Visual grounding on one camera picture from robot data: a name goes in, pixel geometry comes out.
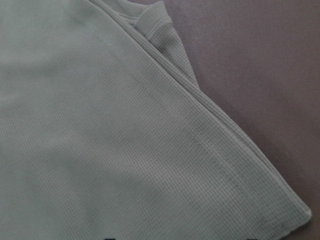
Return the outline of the olive green long-sleeve shirt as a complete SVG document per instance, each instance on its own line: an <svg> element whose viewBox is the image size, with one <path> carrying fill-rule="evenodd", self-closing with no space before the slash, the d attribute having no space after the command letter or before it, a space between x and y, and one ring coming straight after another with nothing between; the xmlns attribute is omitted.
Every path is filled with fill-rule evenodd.
<svg viewBox="0 0 320 240"><path fill-rule="evenodd" d="M279 240L311 217L162 1L1 1L1 239Z"/></svg>

